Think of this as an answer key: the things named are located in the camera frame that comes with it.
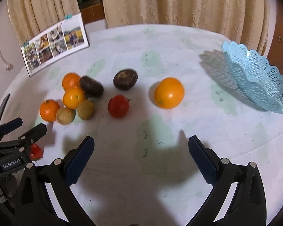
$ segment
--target blue gripper pad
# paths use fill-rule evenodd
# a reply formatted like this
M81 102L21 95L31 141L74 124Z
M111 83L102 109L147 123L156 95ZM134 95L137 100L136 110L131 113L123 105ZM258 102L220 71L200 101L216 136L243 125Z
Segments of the blue gripper pad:
M17 128L21 127L23 124L23 121L20 117L6 123L3 124L2 126L0 126L0 134L8 134L14 130L16 130Z
M196 136L190 137L189 152L193 157L196 165L198 166L206 183L211 184L214 187L218 182L217 168L205 150L206 148Z
M87 136L77 149L71 151L75 151L76 154L68 164L65 171L64 182L68 187L72 184L77 183L82 171L84 170L89 158L91 157L94 151L93 138Z

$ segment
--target blue plastic basket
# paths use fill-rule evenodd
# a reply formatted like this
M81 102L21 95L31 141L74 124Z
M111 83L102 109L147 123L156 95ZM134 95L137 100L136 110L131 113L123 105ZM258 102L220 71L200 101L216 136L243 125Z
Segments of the blue plastic basket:
M245 45L224 42L227 67L241 90L257 105L283 113L283 76L275 66Z

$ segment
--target table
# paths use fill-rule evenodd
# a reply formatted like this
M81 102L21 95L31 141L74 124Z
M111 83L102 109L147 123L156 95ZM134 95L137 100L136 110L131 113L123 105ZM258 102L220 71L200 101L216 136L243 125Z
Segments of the table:
M188 152L187 139L192 135L233 164L257 163L270 222L283 205L283 114L258 109L237 88L220 52L227 39L172 25L114 28L88 38L88 49L32 78L22 69L6 91L11 96L2 123L21 117L23 126L5 140L46 123L39 116L39 105L48 98L62 104L61 80L66 73L88 75L105 88L102 98L94 100L95 115L88 121L76 116L68 126L46 123L47 134L38 141L44 158L36 165L63 158L86 135L92 136L95 151L71 190L97 225L186 225L212 189ZM128 92L112 83L124 68L139 75ZM152 103L153 92L169 76L180 79L186 94L178 107L163 110ZM109 99L119 93L131 99L129 113L121 120L107 112ZM58 215L66 219L48 189Z

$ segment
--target brown wooden panel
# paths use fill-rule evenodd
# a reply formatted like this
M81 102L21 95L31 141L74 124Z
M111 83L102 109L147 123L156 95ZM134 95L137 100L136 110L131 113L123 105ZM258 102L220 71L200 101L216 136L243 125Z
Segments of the brown wooden panel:
M105 18L103 3L97 3L81 10L84 24Z
M283 5L277 0L277 19L272 44L267 55L271 65L275 65L283 75Z

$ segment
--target curtain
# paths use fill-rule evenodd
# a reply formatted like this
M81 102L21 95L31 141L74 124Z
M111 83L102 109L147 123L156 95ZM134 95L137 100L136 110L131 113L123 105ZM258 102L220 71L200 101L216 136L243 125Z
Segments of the curtain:
M77 0L8 0L8 13L20 45L67 14L80 12Z
M184 25L220 33L262 52L268 0L103 0L108 26Z

